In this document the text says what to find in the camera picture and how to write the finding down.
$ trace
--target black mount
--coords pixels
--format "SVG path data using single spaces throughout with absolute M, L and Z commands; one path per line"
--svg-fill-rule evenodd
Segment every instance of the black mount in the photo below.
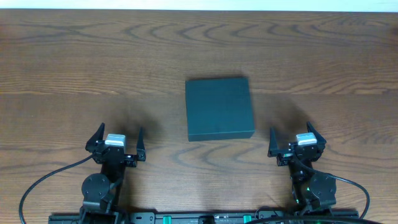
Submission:
M 84 195 L 79 215 L 51 215 L 49 224 L 240 224 L 259 218 L 283 217 L 286 215 L 321 215 L 358 218 L 354 210 L 332 210 L 336 203 L 336 182 L 319 174 L 309 173 L 297 164 L 294 154 L 306 165 L 312 167 L 325 149 L 326 140 L 308 122 L 308 133 L 297 135 L 297 142 L 287 149 L 279 149 L 275 131 L 271 128 L 269 157 L 276 157 L 278 166 L 289 166 L 293 181 L 292 191 L 298 203 L 297 208 L 288 211 L 260 208 L 251 212 L 224 213 L 127 213 L 118 205 L 124 170 L 136 167 L 138 161 L 145 161 L 145 147 L 140 129 L 137 155 L 125 154 L 126 137 L 109 134 L 103 140 L 105 124 L 88 140 L 86 150 L 93 154 L 97 164 L 102 164 L 101 173 L 87 177 L 81 187 Z

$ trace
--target box top surface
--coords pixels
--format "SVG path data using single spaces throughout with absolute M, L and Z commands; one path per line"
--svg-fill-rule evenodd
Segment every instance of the box top surface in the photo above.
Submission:
M 247 78 L 190 80 L 185 96 L 189 135 L 254 131 Z

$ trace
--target brown wooden tabletop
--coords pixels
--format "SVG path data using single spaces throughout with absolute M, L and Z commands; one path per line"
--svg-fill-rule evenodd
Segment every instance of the brown wooden tabletop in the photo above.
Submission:
M 121 205 L 159 212 L 255 210 L 293 203 L 287 167 L 267 157 L 269 127 L 305 122 L 328 141 L 313 166 L 367 188 L 367 219 L 398 222 L 397 14 L 0 11 L 0 217 L 19 223 L 25 190 L 88 156 L 101 122 L 147 161 L 128 169 Z M 188 142 L 185 81 L 249 78 L 251 139 Z M 78 212 L 89 161 L 30 193 L 27 223 Z M 337 208 L 365 196 L 338 182 Z

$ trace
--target dark green box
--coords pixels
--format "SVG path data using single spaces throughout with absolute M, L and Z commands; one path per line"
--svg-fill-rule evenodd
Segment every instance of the dark green box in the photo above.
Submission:
M 254 119 L 247 78 L 185 83 L 188 140 L 250 138 Z

